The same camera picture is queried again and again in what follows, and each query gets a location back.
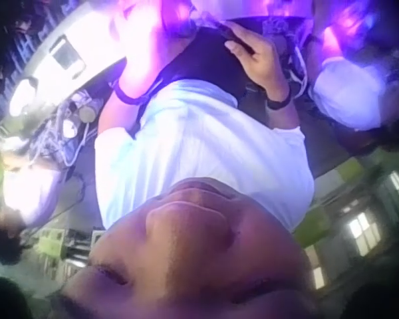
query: black watch strap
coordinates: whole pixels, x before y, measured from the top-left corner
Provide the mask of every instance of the black watch strap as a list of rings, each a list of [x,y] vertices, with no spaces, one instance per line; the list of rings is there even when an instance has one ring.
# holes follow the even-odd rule
[[[291,97],[291,87],[290,87],[289,91],[288,91],[288,96],[284,101],[276,102],[276,101],[272,101],[272,100],[266,98],[266,107],[271,110],[278,111],[278,110],[288,106],[288,104],[290,104],[292,99],[293,98]]]
[[[131,98],[131,97],[127,96],[126,93],[124,93],[123,90],[121,89],[119,80],[117,80],[114,84],[114,91],[115,91],[115,94],[117,95],[117,98],[121,102],[128,104],[128,105],[141,105],[141,104],[146,103],[149,100],[149,98],[145,95],[142,95],[139,98]]]

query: cheek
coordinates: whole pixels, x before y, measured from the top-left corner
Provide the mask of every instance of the cheek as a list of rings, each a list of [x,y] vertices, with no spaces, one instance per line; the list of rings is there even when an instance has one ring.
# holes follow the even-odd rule
[[[130,297],[129,288],[112,282],[92,268],[77,273],[61,293],[82,307],[105,314],[124,306]]]
[[[282,290],[256,298],[229,311],[226,319],[305,319],[315,314],[316,306],[309,298],[294,290]]]
[[[237,229],[231,267],[245,278],[272,278],[300,285],[305,258],[291,234],[269,213],[247,211]]]

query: white shirt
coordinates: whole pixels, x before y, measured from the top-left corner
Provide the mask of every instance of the white shirt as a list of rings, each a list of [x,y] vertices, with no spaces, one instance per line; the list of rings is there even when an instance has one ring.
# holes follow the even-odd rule
[[[309,92],[319,110],[348,128],[379,128],[384,81],[372,67],[361,68],[345,58],[324,61],[315,87]]]
[[[5,171],[3,199],[8,208],[20,212],[26,226],[34,226],[42,215],[49,217],[58,200],[56,186],[61,172],[24,167],[19,171]]]
[[[270,130],[236,99],[180,80],[149,103],[133,140],[123,128],[96,139],[96,192],[105,228],[189,177],[211,177],[262,204],[290,231],[313,196],[300,128]]]

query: hair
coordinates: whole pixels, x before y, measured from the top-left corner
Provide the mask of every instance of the hair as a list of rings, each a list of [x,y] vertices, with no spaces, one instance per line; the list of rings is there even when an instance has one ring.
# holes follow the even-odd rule
[[[2,318],[33,318],[21,289],[13,281],[4,277],[0,277],[0,319]]]
[[[0,229],[0,263],[15,265],[21,260],[23,247],[18,237],[10,239],[7,232]]]
[[[399,120],[387,128],[375,131],[378,145],[387,152],[399,152]]]

